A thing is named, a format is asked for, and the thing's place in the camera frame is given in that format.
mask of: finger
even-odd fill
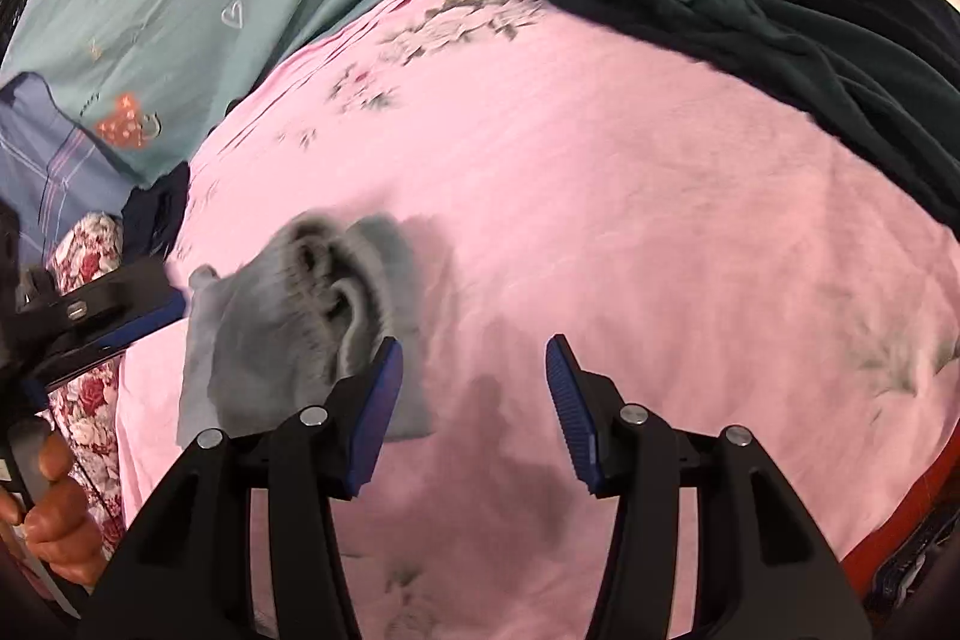
[[[103,555],[99,555],[95,560],[86,561],[83,564],[51,564],[50,569],[71,584],[93,588],[100,576],[104,574],[104,569],[107,569],[107,560]]]
[[[53,542],[35,543],[27,540],[27,548],[37,558],[51,564],[85,564],[99,554],[103,547],[100,530],[90,516],[86,516],[75,530]]]
[[[73,452],[60,432],[53,432],[40,448],[40,473],[50,482],[64,480],[73,466]]]
[[[51,542],[66,537],[86,518],[86,494],[78,482],[68,477],[50,486],[43,499],[23,522],[27,540]]]
[[[0,488],[0,521],[10,524],[12,527],[23,522],[23,511],[20,509],[20,504],[3,488]]]

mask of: bed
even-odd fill
[[[414,248],[433,434],[387,445],[336,509],[366,637],[583,635],[613,507],[570,468],[554,333],[677,428],[749,426],[838,557],[960,416],[949,229],[805,114],[539,0],[385,0],[285,61],[191,166],[182,285],[306,210],[389,213]],[[124,360],[128,520],[179,453],[185,334]]]

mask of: blue plaid fabric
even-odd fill
[[[20,215],[20,262],[46,263],[91,212],[120,215],[133,182],[56,108],[39,74],[0,88],[0,199]]]

